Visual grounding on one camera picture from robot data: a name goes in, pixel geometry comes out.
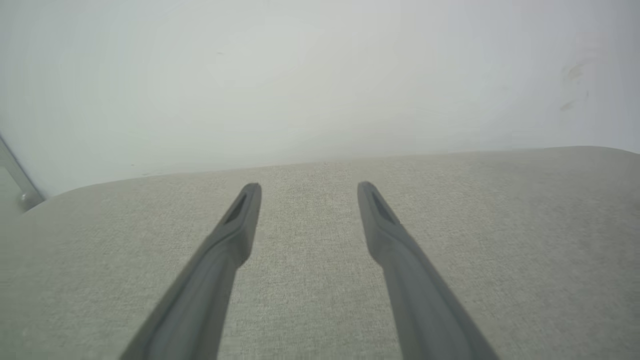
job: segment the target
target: white wall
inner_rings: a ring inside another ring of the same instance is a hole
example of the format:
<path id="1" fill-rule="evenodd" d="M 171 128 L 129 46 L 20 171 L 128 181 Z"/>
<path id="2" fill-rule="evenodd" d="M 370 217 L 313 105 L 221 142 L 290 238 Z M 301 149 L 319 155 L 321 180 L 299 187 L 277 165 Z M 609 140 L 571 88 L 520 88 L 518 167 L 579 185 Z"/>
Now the white wall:
<path id="1" fill-rule="evenodd" d="M 176 171 L 640 152 L 638 0 L 1 0 L 0 133 L 44 195 Z"/>

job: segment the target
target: beige fabric surface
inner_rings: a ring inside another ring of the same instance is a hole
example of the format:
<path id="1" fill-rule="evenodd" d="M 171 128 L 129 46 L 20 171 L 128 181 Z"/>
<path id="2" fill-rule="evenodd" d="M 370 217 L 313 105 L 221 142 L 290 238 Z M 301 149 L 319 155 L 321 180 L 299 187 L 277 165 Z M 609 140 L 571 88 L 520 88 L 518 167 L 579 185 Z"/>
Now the beige fabric surface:
<path id="1" fill-rule="evenodd" d="M 637 358 L 640 155 L 596 147 L 175 174 L 49 199 L 0 241 L 3 359 L 115 358 L 245 183 L 220 358 L 398 358 L 373 182 L 504 359 Z"/>

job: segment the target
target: gray fabric cushion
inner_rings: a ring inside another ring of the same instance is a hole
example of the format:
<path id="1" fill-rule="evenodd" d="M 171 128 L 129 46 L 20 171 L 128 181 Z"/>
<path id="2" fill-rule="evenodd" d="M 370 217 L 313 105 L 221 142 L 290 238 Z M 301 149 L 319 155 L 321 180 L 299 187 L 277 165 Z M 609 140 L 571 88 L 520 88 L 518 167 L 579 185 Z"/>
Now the gray fabric cushion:
<path id="1" fill-rule="evenodd" d="M 506 359 L 632 358 L 640 155 L 595 147 L 175 174 L 80 188 L 0 241 L 3 358 L 118 357 L 245 183 L 220 357 L 401 357 L 356 184 L 373 182 Z"/>

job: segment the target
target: wall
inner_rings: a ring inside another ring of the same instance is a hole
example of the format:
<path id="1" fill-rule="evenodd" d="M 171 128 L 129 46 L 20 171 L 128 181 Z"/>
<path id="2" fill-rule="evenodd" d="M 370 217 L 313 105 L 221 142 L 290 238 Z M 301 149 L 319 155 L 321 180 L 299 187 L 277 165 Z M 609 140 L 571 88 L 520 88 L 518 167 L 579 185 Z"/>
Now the wall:
<path id="1" fill-rule="evenodd" d="M 353 156 L 640 152 L 640 1 L 0 6 L 0 133 L 45 196 Z"/>

